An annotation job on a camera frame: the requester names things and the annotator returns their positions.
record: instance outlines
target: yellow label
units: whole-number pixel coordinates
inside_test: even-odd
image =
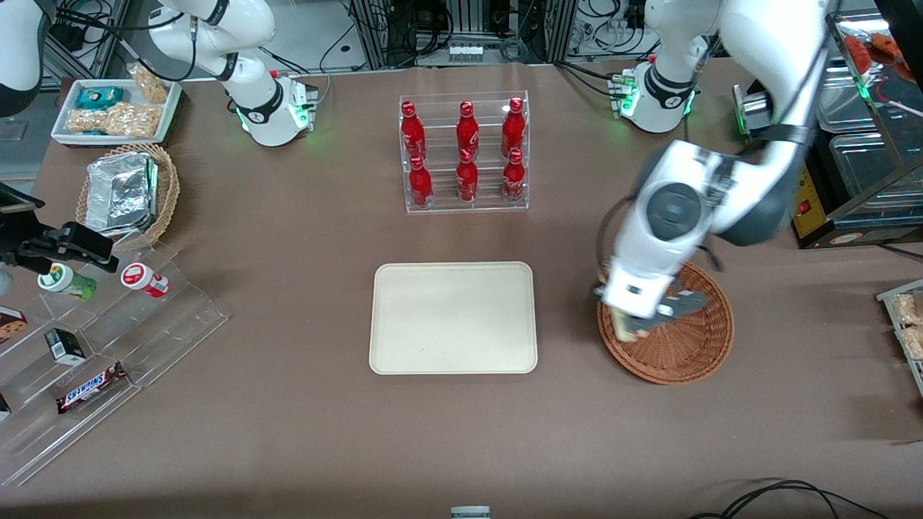
[[[814,190],[814,184],[810,180],[808,168],[801,169],[801,177],[798,179],[798,191],[795,194],[795,210],[792,220],[795,222],[795,230],[798,237],[805,237],[821,225],[827,222],[827,215],[823,212],[821,199],[817,197],[817,191]]]

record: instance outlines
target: brown woven basket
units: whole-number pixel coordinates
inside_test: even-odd
[[[609,351],[628,371],[658,384],[691,384],[715,373],[734,342],[734,316],[725,293],[699,267],[686,263],[677,278],[687,290],[705,294],[708,303],[698,312],[648,331],[637,342],[616,338],[612,308],[599,303],[596,320]]]
[[[156,144],[126,144],[109,151],[105,156],[127,153],[129,151],[146,151],[157,162],[157,221],[144,232],[149,243],[154,243],[163,235],[173,219],[176,201],[179,199],[179,176],[170,155]],[[90,192],[90,176],[83,182],[80,199],[77,201],[77,221],[84,223],[87,219],[87,193]],[[121,243],[116,250],[131,250],[142,244]]]

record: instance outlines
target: coca-cola bottle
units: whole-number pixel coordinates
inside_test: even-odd
[[[423,121],[416,114],[416,106],[413,101],[401,103],[401,136],[403,137],[404,146],[407,153],[420,155],[426,160],[426,135],[423,131]]]
[[[503,121],[503,140],[500,144],[500,153],[504,157],[509,158],[509,151],[522,145],[522,136],[525,134],[522,105],[522,98],[514,97],[509,100],[509,113]]]
[[[500,196],[507,203],[518,202],[522,198],[524,182],[525,166],[522,165],[522,150],[513,148],[509,151],[509,163],[503,168],[503,190]]]
[[[461,118],[458,126],[455,127],[459,150],[471,150],[473,160],[477,160],[478,126],[477,121],[474,120],[474,105],[470,101],[462,101],[459,111]]]
[[[477,166],[471,150],[459,150],[459,167],[455,169],[459,180],[459,199],[473,202],[477,198]]]
[[[410,156],[410,192],[416,207],[433,207],[433,179],[423,167],[423,157],[418,153]]]

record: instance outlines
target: brown table surface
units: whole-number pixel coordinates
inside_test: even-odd
[[[733,62],[709,65],[693,142],[737,149],[736,82],[749,78]],[[874,299],[921,277],[918,263],[877,247],[800,251],[790,229],[757,247],[716,241],[734,349],[707,380],[653,385],[598,336],[593,243],[606,209],[680,131],[613,120],[607,99],[551,66],[415,68],[334,87],[317,131],[269,149],[224,110],[218,83],[185,85],[169,149],[182,194],[163,241],[232,317],[26,485],[1,488],[4,517],[439,518],[483,503],[497,519],[681,518],[723,509],[760,477],[923,516],[920,398]],[[532,207],[407,215],[398,97],[521,89]],[[35,188],[43,221],[72,218],[101,155],[50,146]],[[378,266],[493,260],[534,271],[535,371],[371,371]],[[34,276],[14,271],[15,306],[35,293]],[[762,509],[807,517],[817,502],[767,497]]]

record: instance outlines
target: clear acrylic bottle rack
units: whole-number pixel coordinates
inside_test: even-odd
[[[503,168],[507,159],[500,153],[503,121],[509,111],[509,100],[521,97],[523,100],[522,116],[525,117],[525,135],[522,137],[522,165],[525,166],[525,178],[522,183],[522,197],[515,203],[507,203],[500,197],[503,187]],[[401,136],[401,104],[413,101],[416,114],[423,122],[426,133],[425,166],[433,179],[433,206],[424,209],[414,204],[410,188],[410,155],[403,145]],[[480,132],[480,145],[477,160],[478,189],[477,198],[465,202],[458,196],[458,180],[455,168],[459,164],[458,141],[455,127],[459,122],[459,105],[470,101],[474,105],[474,119]],[[403,95],[397,106],[398,145],[401,149],[402,174],[404,183],[404,205],[409,213],[425,212],[460,212],[460,211],[524,211],[529,208],[529,172],[530,147],[528,91],[497,91],[478,93],[451,93],[430,95]]]
[[[119,405],[150,386],[180,358],[208,337],[227,317],[172,262],[176,252],[133,234],[114,247],[119,271],[84,266],[79,273],[97,282],[86,301],[45,293],[19,308],[29,328],[0,345],[0,394],[11,409],[0,421],[0,481],[21,485],[58,454],[109,416]],[[169,292],[153,298],[122,286],[119,274],[140,261],[170,282]],[[44,335],[52,328],[74,333],[87,359],[57,364]],[[115,362],[128,376],[87,402],[58,414],[64,397]]]

